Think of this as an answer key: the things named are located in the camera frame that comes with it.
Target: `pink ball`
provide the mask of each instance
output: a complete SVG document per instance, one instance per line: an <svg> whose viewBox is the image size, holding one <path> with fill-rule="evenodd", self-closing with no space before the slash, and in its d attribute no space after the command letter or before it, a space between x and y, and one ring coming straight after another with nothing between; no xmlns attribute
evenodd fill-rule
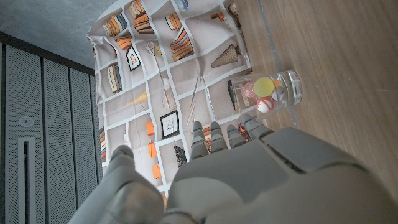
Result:
<svg viewBox="0 0 398 224"><path fill-rule="evenodd" d="M254 83L255 81L250 81L243 86L243 93L247 97L256 97L256 94L254 92Z"/></svg>
<svg viewBox="0 0 398 224"><path fill-rule="evenodd" d="M275 107L275 101L270 97L261 97L260 100L257 102L257 109L261 113L268 113L272 111Z"/></svg>

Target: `wooden table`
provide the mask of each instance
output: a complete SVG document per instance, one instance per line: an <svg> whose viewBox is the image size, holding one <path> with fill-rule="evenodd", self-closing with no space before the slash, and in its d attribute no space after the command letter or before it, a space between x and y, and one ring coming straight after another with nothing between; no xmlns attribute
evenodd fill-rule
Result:
<svg viewBox="0 0 398 224"><path fill-rule="evenodd" d="M294 70L303 100L267 119L366 164L398 201L398 1L236 0L254 73Z"/></svg>

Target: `ceiling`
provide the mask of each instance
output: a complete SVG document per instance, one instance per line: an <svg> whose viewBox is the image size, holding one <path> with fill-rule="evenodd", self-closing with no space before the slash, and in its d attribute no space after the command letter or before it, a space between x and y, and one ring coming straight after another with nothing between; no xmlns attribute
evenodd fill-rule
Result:
<svg viewBox="0 0 398 224"><path fill-rule="evenodd" d="M0 31L94 68L93 48L86 35L97 18L113 2L114 0L0 1Z"/></svg>

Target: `robotic hand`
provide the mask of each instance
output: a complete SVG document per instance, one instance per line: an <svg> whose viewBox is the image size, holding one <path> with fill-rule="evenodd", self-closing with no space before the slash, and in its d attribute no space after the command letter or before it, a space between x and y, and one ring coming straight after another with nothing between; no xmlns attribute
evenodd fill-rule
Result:
<svg viewBox="0 0 398 224"><path fill-rule="evenodd" d="M190 162L178 170L167 208L119 146L103 181L70 223L398 223L397 205L356 159L293 128L277 132L250 116L228 150L211 124L211 154L193 125Z"/></svg>

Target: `ventilation grille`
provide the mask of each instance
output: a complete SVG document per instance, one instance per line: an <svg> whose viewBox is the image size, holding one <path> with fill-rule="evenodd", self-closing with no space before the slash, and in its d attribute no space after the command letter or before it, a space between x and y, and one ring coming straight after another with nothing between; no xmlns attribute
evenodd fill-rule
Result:
<svg viewBox="0 0 398 224"><path fill-rule="evenodd" d="M91 117L90 84L85 73L70 70L73 136L77 174L78 204L81 205L97 186L97 171Z"/></svg>
<svg viewBox="0 0 398 224"><path fill-rule="evenodd" d="M49 223L67 223L76 211L68 68L44 60Z"/></svg>
<svg viewBox="0 0 398 224"><path fill-rule="evenodd" d="M98 182L102 180L102 163L101 163L101 143L100 143L100 124L98 122L98 106L97 106L97 92L95 87L95 77L90 76L91 83L91 102L93 106L93 120L94 120L94 137L95 137L95 146L96 146L96 155L97 155L97 165L98 165Z"/></svg>
<svg viewBox="0 0 398 224"><path fill-rule="evenodd" d="M19 222L17 138L35 138L36 222L44 223L43 129L40 57L7 46L6 63L6 223ZM18 120L30 116L34 125Z"/></svg>

